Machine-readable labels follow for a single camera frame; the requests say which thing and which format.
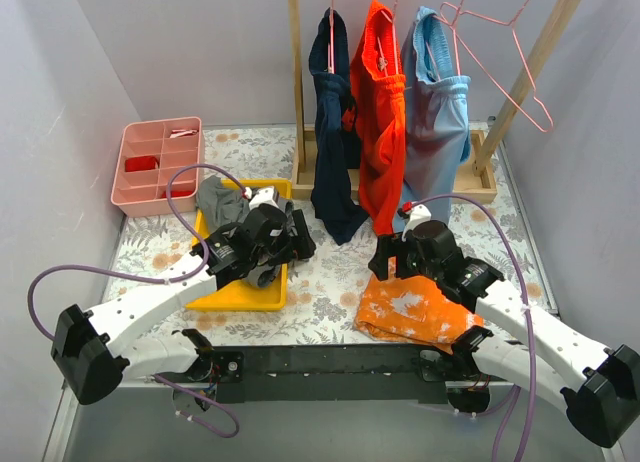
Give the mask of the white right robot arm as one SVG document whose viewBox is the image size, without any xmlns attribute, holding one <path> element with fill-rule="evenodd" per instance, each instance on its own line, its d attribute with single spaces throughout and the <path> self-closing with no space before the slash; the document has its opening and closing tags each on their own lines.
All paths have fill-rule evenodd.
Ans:
<svg viewBox="0 0 640 462">
<path fill-rule="evenodd" d="M 369 268 L 388 278 L 396 261 L 400 279 L 425 277 L 450 301 L 501 327 L 506 341 L 473 327 L 453 344 L 452 365 L 464 379 L 484 373 L 521 388 L 564 412 L 587 440 L 613 447 L 639 417 L 639 355 L 612 349 L 537 306 L 522 302 L 514 285 L 489 263 L 463 254 L 453 233 L 425 221 L 406 233 L 383 235 Z"/>
</svg>

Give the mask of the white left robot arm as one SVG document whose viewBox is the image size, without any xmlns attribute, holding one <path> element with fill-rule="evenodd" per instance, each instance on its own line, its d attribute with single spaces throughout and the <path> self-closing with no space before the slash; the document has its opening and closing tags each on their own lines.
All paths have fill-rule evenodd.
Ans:
<svg viewBox="0 0 640 462">
<path fill-rule="evenodd" d="M 236 281 L 263 288 L 281 267 L 309 259 L 315 249 L 302 210 L 262 204 L 242 222 L 218 228 L 173 264 L 183 280 L 138 286 L 87 310 L 66 308 L 54 332 L 53 361 L 82 405 L 104 399 L 129 379 L 177 373 L 203 381 L 212 372 L 213 348 L 202 334 L 185 329 L 146 339 L 144 333 Z"/>
</svg>

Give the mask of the grey shorts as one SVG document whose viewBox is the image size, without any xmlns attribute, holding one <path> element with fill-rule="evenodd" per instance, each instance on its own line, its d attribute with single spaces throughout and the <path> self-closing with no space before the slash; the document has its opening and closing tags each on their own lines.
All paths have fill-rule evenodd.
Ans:
<svg viewBox="0 0 640 462">
<path fill-rule="evenodd" d="M 212 175 L 206 178 L 196 194 L 196 204 L 202 211 L 210 230 L 238 226 L 245 232 L 257 230 L 262 223 L 267 231 L 276 235 L 287 230 L 293 222 L 293 203 L 280 195 L 279 209 L 262 205 L 250 210 L 248 201 L 237 185 L 226 186 L 222 179 Z"/>
</svg>

